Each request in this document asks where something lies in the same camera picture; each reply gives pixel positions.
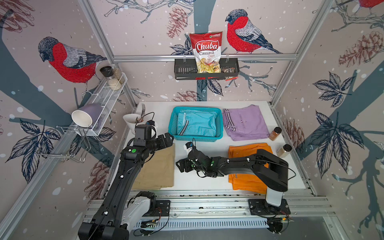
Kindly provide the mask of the khaki pants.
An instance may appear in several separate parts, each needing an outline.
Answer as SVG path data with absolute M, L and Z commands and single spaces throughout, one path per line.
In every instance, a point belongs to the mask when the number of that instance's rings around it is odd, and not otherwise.
M 175 145 L 156 151 L 138 174 L 132 190 L 160 190 L 174 186 Z

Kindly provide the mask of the turquoise pants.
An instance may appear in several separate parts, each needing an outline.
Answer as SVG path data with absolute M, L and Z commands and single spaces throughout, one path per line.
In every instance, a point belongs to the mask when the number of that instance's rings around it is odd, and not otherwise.
M 215 112 L 182 110 L 177 114 L 177 135 L 215 137 L 217 116 Z

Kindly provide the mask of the orange pants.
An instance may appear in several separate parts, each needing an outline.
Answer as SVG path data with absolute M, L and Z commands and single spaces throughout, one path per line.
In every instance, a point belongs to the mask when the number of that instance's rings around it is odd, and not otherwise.
M 273 153 L 271 147 L 267 143 L 258 143 L 246 146 L 230 146 L 228 156 L 230 158 L 247 157 L 257 153 L 257 150 L 266 150 Z M 229 183 L 232 184 L 233 190 L 250 191 L 257 194 L 265 195 L 267 186 L 257 176 L 247 174 L 230 174 Z

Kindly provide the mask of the lilac pants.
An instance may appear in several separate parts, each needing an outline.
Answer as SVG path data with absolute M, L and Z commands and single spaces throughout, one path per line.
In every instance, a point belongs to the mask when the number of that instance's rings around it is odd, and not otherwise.
M 259 106 L 223 109 L 223 123 L 233 141 L 262 140 L 270 135 Z

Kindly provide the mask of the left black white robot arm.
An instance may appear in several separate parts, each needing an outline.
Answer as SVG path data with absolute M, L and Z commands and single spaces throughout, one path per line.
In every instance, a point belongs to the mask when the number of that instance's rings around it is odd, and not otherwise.
M 158 137 L 139 134 L 132 138 L 121 152 L 119 168 L 102 205 L 91 222 L 83 222 L 78 236 L 81 240 L 128 240 L 134 225 L 151 208 L 147 194 L 136 198 L 128 208 L 127 223 L 123 213 L 132 186 L 150 154 L 173 145 L 174 136 L 169 133 Z

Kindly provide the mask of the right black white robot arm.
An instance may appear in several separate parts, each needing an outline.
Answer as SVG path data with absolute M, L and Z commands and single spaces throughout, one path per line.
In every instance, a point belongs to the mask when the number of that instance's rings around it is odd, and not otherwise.
M 266 186 L 266 202 L 280 207 L 283 194 L 288 191 L 289 164 L 266 150 L 240 158 L 208 157 L 192 147 L 188 156 L 176 162 L 182 173 L 202 172 L 204 177 L 217 178 L 230 174 L 257 176 Z

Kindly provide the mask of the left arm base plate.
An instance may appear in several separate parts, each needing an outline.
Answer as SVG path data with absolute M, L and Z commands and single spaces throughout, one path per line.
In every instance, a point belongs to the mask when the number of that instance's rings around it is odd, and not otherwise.
M 168 217 L 170 212 L 170 200 L 156 200 L 154 205 L 151 205 L 150 210 L 143 217 Z

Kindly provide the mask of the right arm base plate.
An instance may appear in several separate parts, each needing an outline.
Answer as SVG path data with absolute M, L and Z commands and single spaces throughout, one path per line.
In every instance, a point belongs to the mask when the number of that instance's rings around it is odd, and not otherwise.
M 276 207 L 270 205 L 265 199 L 249 199 L 250 213 L 262 218 L 274 218 L 277 215 L 290 215 L 291 211 L 286 199 L 282 199 L 281 205 Z

